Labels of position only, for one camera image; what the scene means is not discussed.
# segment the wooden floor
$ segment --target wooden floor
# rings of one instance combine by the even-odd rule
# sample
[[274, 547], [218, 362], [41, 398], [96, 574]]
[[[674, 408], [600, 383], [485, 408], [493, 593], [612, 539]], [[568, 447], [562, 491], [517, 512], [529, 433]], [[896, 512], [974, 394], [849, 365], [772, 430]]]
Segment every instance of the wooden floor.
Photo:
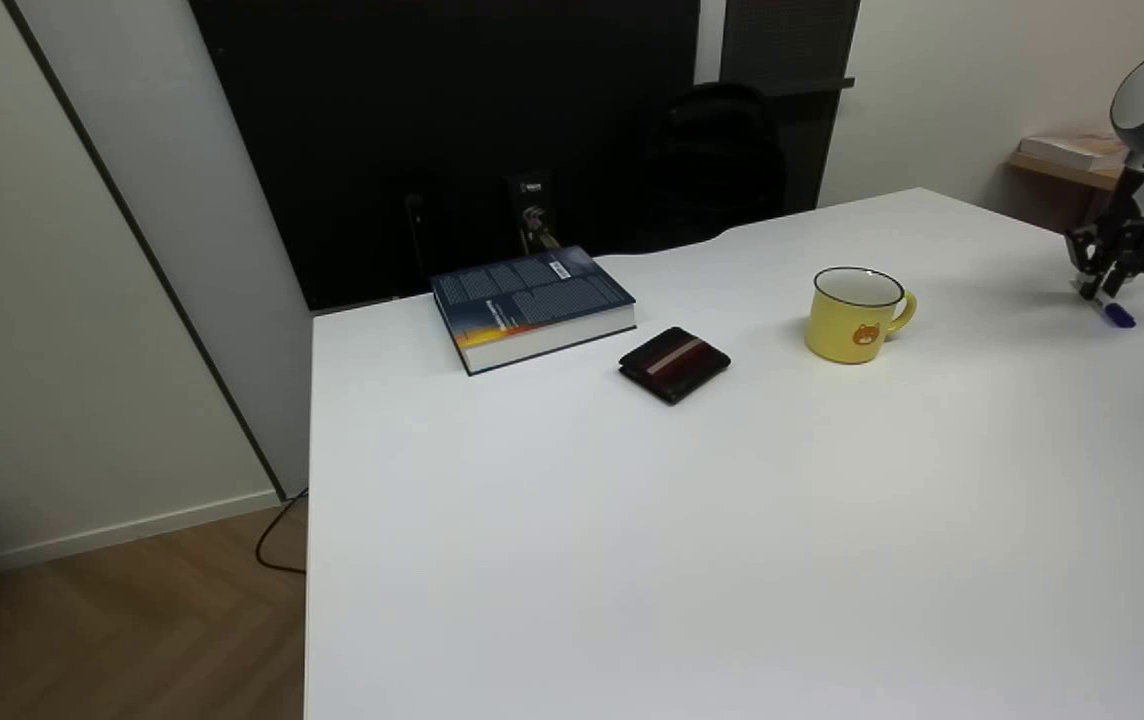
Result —
[[[270, 512], [0, 576], [0, 720], [295, 720], [304, 581]], [[304, 560], [304, 509], [266, 544]]]

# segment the book cover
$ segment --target book cover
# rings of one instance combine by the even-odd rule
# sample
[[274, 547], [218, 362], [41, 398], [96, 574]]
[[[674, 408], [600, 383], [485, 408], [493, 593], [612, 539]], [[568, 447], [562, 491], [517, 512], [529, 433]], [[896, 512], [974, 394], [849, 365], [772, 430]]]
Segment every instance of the book cover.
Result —
[[432, 278], [464, 372], [635, 327], [635, 300], [577, 246]]

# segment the white table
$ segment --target white table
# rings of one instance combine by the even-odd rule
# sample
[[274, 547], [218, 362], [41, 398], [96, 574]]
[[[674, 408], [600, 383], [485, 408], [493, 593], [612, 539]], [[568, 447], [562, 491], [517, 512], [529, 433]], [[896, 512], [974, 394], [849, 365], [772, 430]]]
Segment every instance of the white table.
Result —
[[[918, 322], [805, 354], [811, 271]], [[317, 325], [313, 720], [1144, 720], [1144, 282], [896, 194], [602, 256], [640, 332], [464, 375], [426, 295]], [[733, 370], [665, 408], [616, 356]]]

